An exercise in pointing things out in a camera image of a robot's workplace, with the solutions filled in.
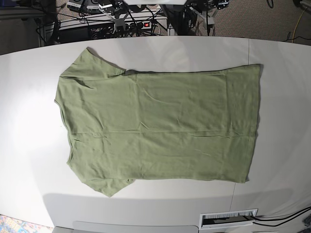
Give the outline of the green T-shirt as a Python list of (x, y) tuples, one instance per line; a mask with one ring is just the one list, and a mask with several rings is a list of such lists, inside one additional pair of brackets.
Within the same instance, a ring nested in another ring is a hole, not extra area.
[(126, 70), (85, 49), (55, 102), (78, 179), (111, 197), (136, 180), (245, 183), (260, 105), (259, 64), (217, 71)]

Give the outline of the black power strip red switch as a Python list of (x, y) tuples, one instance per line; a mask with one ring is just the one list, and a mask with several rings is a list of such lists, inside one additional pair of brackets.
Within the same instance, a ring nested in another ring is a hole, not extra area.
[(153, 24), (150, 21), (146, 22), (121, 22), (119, 24), (114, 23), (114, 30), (116, 32), (134, 32), (134, 31), (143, 31), (143, 30), (151, 30), (153, 28)]

